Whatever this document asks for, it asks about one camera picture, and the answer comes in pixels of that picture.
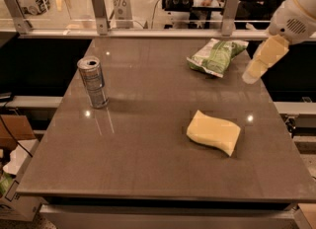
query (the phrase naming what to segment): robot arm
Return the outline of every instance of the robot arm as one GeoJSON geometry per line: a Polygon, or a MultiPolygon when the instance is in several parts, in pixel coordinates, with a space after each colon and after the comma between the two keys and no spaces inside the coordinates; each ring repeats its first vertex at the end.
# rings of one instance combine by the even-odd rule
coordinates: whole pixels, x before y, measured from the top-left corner
{"type": "Polygon", "coordinates": [[[267,28],[268,39],[259,45],[243,74],[253,84],[288,52],[290,44],[303,42],[316,32],[315,0],[285,0],[267,28]]]}

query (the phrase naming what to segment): gray tabletop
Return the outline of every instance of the gray tabletop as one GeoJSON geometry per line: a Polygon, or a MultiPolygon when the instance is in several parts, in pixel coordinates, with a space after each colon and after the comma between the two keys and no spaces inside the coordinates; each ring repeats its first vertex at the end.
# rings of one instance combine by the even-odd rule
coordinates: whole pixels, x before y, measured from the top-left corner
{"type": "Polygon", "coordinates": [[[316,187],[246,51],[223,78],[189,68],[208,39],[96,38],[110,101],[89,106],[74,76],[18,188],[43,196],[316,202],[316,187]],[[197,110],[241,127],[231,158],[191,142],[197,110]],[[248,115],[253,121],[247,121],[248,115]]]}

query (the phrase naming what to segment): sponge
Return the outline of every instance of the sponge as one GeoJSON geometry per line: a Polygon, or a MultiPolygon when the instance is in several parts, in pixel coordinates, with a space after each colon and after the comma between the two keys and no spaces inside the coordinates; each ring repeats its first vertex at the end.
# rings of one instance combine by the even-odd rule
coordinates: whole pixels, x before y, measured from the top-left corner
{"type": "Polygon", "coordinates": [[[197,111],[188,129],[187,136],[196,143],[216,147],[229,157],[232,155],[240,127],[228,120],[211,117],[197,111]]]}
{"type": "Polygon", "coordinates": [[[262,42],[249,62],[242,78],[245,83],[257,82],[273,65],[288,53],[289,42],[280,35],[271,36],[262,42]]]}

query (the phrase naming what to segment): silver can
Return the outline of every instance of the silver can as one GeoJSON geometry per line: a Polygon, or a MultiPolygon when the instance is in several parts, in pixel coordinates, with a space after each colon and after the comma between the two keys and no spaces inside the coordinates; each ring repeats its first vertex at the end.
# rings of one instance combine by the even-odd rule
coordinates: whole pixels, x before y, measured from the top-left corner
{"type": "Polygon", "coordinates": [[[105,92],[105,80],[100,60],[95,56],[86,56],[77,63],[80,76],[93,108],[102,108],[108,103],[105,92]]]}

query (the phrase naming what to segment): snack bag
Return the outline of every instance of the snack bag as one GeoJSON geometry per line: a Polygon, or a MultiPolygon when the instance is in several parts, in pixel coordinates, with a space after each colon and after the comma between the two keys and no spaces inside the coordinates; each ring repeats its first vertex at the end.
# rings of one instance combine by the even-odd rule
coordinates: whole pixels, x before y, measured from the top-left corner
{"type": "Polygon", "coordinates": [[[9,189],[13,180],[11,176],[5,172],[2,172],[0,176],[0,197],[9,189]]]}
{"type": "Polygon", "coordinates": [[[187,61],[193,70],[223,77],[230,61],[248,46],[242,40],[218,40],[212,38],[209,43],[187,61]]]}

